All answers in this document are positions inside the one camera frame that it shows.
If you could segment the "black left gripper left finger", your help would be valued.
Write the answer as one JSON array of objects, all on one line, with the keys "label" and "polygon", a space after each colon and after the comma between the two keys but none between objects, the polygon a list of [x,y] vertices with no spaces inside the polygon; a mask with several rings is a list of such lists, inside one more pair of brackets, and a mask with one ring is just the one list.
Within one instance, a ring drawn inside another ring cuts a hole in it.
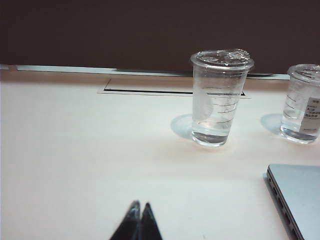
[{"label": "black left gripper left finger", "polygon": [[110,237],[110,240],[139,240],[140,239],[140,202],[134,200],[121,223]]}]

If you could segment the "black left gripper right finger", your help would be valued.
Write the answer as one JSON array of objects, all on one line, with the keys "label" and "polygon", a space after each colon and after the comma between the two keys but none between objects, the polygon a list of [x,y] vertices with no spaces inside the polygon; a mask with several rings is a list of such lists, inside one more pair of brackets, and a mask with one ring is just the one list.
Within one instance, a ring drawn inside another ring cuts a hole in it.
[{"label": "black left gripper right finger", "polygon": [[151,204],[147,202],[142,212],[139,230],[140,240],[162,240],[156,218],[153,214]]}]

